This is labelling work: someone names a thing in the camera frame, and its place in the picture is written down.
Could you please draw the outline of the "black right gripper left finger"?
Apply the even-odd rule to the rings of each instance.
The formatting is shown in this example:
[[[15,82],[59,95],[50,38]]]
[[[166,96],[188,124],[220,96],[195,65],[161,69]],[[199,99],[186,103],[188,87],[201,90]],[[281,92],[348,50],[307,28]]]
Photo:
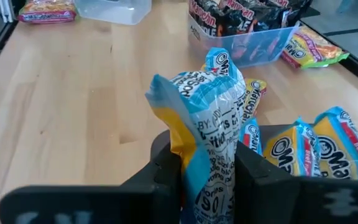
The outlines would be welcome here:
[[[170,132],[160,133],[152,142],[150,161],[132,177],[127,186],[153,190],[149,202],[140,207],[149,215],[140,215],[141,224],[179,224],[181,211],[181,159],[170,151]]]

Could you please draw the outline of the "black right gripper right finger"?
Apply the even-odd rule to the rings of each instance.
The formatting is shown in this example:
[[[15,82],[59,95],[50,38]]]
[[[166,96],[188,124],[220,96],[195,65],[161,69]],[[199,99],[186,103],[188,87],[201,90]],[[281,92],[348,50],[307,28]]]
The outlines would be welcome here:
[[[294,224],[293,176],[238,142],[235,178],[234,224]]]

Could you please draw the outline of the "Maruchan beef ramen pack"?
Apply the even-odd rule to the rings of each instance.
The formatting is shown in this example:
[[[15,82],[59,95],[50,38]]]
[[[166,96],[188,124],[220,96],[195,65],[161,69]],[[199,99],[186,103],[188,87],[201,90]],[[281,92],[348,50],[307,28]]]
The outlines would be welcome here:
[[[213,72],[154,75],[145,94],[180,156],[181,224],[233,224],[235,153],[242,121],[238,82]]]
[[[321,148],[321,175],[358,180],[358,130],[349,113],[332,107],[316,117],[313,130]]]
[[[294,176],[319,177],[321,147],[310,124],[297,119],[270,138],[262,155],[277,167]]]
[[[207,72],[227,75],[237,82],[245,83],[242,73],[235,66],[229,52],[224,48],[212,47],[205,56],[201,69]]]
[[[260,129],[256,118],[251,118],[242,125],[239,141],[257,154],[262,155]]]

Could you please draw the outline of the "Maruchan lime chili shrimp pack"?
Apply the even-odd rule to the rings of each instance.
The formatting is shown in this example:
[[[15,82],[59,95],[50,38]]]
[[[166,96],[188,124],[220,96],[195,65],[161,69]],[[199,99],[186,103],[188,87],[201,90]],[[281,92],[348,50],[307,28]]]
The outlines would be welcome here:
[[[244,123],[255,116],[259,102],[265,95],[267,89],[267,83],[263,80],[246,78],[245,81],[246,98],[244,101]]]
[[[298,28],[281,54],[284,61],[300,69],[327,67],[348,56],[349,52],[332,44],[308,26]]]
[[[32,24],[52,24],[74,21],[73,0],[26,0],[17,19]]]

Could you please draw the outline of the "clear plastic bin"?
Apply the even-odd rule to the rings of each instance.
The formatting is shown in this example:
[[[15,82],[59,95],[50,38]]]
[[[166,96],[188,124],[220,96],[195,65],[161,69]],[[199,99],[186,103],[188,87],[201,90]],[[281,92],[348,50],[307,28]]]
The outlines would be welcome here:
[[[81,17],[124,25],[138,24],[152,8],[152,0],[74,0],[74,3]]]
[[[188,40],[191,51],[199,58],[205,58],[211,48],[220,47],[229,52],[237,67],[252,67],[278,60],[299,26],[297,22],[293,27],[213,37],[188,16]]]

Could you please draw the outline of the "Maruchan black fire noodle pack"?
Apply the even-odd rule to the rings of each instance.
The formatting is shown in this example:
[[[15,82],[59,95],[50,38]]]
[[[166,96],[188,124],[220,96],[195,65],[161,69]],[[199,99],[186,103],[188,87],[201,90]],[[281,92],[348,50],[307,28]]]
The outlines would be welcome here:
[[[221,0],[188,0],[188,11],[198,25],[210,36],[227,35],[227,18]]]
[[[288,9],[260,0],[221,0],[226,35],[284,28]]]
[[[282,8],[282,27],[291,27],[308,10],[313,0],[272,0]]]

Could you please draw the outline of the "silver metal bracket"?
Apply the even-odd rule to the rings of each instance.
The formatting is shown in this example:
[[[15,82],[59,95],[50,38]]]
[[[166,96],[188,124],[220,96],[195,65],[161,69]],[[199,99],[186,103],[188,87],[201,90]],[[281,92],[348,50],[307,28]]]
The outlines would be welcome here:
[[[5,23],[12,23],[15,20],[14,7],[12,0],[0,0],[2,19]]]

